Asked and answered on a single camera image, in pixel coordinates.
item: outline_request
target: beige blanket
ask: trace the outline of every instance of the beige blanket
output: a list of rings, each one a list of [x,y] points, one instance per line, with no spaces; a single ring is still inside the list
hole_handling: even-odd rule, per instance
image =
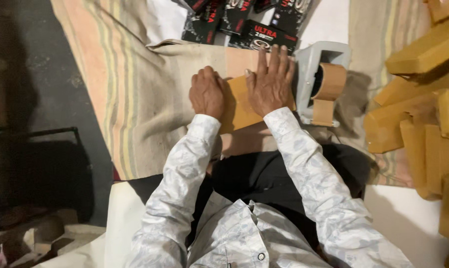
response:
[[[211,65],[222,77],[232,78],[255,68],[256,53],[247,50],[176,40],[146,47],[146,0],[51,2],[122,180],[162,173],[168,152],[193,117],[188,90],[194,73]],[[335,113],[341,127],[331,129],[334,142],[365,152],[363,115],[369,100],[392,79],[384,60],[423,34],[428,22],[420,0],[351,0],[352,62]],[[332,134],[310,130],[323,142]],[[275,149],[263,124],[222,139],[230,155]],[[371,157],[378,163],[376,182],[411,186],[402,150]]]

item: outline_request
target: sleeve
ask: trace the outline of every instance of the sleeve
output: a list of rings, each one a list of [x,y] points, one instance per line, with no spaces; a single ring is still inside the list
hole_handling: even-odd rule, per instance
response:
[[[220,126],[217,119],[197,114],[170,151],[163,180],[145,204],[142,228],[132,238],[128,267],[186,267],[185,238]]]
[[[317,236],[332,265],[339,267],[412,267],[400,249],[371,226],[362,199],[352,199],[340,175],[322,155],[322,147],[289,108],[264,117],[277,141],[287,172],[302,196],[305,214],[317,224]]]

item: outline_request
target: dark floor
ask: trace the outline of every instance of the dark floor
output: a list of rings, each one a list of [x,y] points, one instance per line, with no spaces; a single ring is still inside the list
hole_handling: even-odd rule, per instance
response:
[[[81,141],[66,133],[0,145],[9,161],[0,165],[9,170],[0,194],[9,195],[7,205],[70,206],[82,222],[105,226],[112,163],[49,0],[0,0],[0,58],[8,67],[7,131],[75,126]]]

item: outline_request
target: white patterned shirt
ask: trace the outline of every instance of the white patterned shirt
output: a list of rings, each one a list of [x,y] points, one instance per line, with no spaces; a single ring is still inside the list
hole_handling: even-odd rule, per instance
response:
[[[299,127],[287,108],[264,117],[277,141],[287,173],[302,196],[305,214],[334,267],[413,267],[404,254],[371,226],[361,199],[352,199],[322,147]],[[188,133],[171,150],[163,180],[145,205],[142,228],[132,239],[127,266],[329,268],[304,236],[269,205],[232,203],[213,192],[189,248],[198,189],[220,123],[197,114]]]

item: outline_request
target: man's hand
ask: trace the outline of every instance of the man's hand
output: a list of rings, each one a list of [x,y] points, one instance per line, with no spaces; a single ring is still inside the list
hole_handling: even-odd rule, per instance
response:
[[[273,45],[269,68],[266,50],[261,48],[257,73],[245,70],[249,103],[258,115],[264,117],[274,110],[287,106],[294,69],[294,61],[287,58],[286,46],[282,46],[279,52],[279,46]]]
[[[192,76],[190,100],[196,114],[206,114],[220,120],[225,109],[224,84],[224,80],[210,66]]]

